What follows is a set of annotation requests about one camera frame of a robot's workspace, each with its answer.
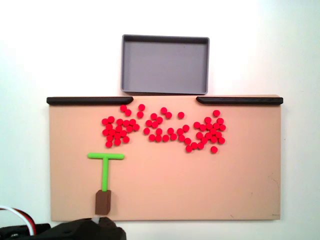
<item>beige board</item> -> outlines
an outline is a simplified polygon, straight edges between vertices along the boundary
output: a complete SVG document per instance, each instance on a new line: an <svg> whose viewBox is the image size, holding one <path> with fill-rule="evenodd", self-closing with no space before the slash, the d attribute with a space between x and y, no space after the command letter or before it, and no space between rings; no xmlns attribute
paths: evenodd
<svg viewBox="0 0 320 240"><path fill-rule="evenodd" d="M50 106L51 219L71 221L95 215L95 195L102 184L102 160L88 153L124 154L109 161L111 210L114 221L134 220L275 220L280 219L280 105L203 105L196 96L135 96L128 104L144 117L130 142L106 148L103 118L130 119L116 105ZM173 116L160 126L191 126L186 137L196 140L193 123L203 123L220 110L225 144L185 151L185 144L149 142L143 134L151 113L167 107ZM177 113L184 112L184 119Z"/></svg>

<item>white background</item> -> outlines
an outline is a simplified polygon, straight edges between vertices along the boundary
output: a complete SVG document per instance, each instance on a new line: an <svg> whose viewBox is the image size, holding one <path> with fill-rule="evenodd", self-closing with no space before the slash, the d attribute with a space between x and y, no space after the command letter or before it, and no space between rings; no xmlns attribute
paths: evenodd
<svg viewBox="0 0 320 240"><path fill-rule="evenodd" d="M123 34L209 37L208 95L284 98L281 220L117 222L127 238L320 238L316 0L1 1L0 205L57 224L50 221L46 97L123 95ZM0 212L0 227L21 223Z"/></svg>

